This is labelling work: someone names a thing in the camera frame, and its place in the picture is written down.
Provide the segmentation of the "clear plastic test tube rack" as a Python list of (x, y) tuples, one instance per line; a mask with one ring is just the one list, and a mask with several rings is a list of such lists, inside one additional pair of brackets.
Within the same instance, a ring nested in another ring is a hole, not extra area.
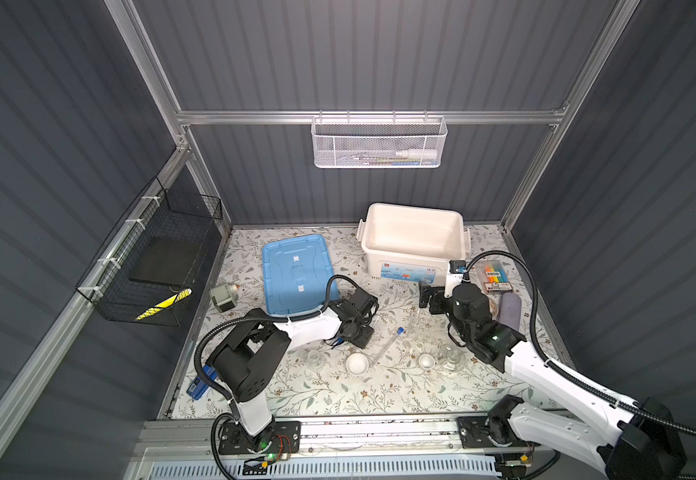
[(412, 307), (405, 317), (402, 344), (412, 356), (435, 354), (448, 342), (445, 322), (426, 309)]

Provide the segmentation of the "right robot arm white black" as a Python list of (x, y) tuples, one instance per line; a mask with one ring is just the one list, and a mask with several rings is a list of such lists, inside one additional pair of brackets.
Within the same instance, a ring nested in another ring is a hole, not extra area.
[(496, 310), (481, 289), (419, 287), (419, 305), (448, 320), (448, 333), (483, 364), (527, 383), (571, 412), (562, 417), (506, 395), (488, 412), (482, 432), (498, 447), (520, 441), (573, 457), (610, 479), (675, 479), (687, 457), (672, 416), (661, 403), (619, 395), (550, 359), (519, 331), (521, 298), (502, 294)]

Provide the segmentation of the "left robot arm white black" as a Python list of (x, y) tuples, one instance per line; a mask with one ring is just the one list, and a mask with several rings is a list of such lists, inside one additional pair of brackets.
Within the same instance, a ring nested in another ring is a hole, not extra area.
[(199, 378), (229, 403), (233, 420), (249, 438), (272, 432), (274, 420), (266, 389), (285, 355), (322, 341), (341, 340), (365, 348), (379, 300), (356, 287), (344, 299), (327, 299), (294, 317), (275, 317), (254, 309), (208, 332), (194, 354)]

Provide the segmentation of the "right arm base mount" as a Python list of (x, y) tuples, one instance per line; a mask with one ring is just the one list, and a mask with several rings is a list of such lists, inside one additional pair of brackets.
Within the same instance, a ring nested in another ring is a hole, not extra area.
[(529, 446), (529, 443), (519, 439), (507, 424), (497, 422), (492, 425), (488, 415), (458, 416), (456, 428), (464, 448)]

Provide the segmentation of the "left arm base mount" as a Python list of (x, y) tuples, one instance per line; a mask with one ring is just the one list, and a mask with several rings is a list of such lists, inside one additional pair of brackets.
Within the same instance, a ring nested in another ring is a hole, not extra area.
[(218, 452), (221, 455), (297, 453), (300, 448), (302, 423), (272, 421), (260, 433), (249, 434), (240, 424), (224, 423), (218, 432)]

